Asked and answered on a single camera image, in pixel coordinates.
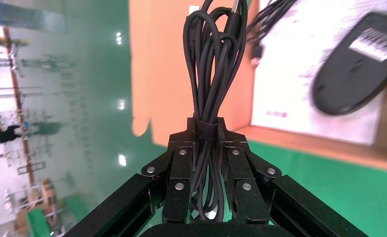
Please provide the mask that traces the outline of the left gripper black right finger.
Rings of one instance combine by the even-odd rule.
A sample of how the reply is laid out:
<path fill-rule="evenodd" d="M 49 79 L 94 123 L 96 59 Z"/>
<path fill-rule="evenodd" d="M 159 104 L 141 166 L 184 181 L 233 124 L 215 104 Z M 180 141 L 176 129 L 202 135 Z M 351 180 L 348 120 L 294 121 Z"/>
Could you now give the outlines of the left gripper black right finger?
<path fill-rule="evenodd" d="M 265 159 L 217 119 L 233 220 L 256 237 L 362 237 L 364 232 Z"/>

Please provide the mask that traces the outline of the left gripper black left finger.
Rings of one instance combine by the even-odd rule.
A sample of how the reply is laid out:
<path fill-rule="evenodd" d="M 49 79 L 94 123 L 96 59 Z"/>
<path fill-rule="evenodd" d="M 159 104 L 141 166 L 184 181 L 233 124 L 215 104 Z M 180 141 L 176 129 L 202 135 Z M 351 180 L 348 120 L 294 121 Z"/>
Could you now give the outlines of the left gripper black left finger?
<path fill-rule="evenodd" d="M 145 165 L 65 235 L 67 237 L 135 237 L 158 208 L 170 211 L 165 222 L 186 223 L 191 202 L 195 120 L 170 135 L 166 152 Z"/>

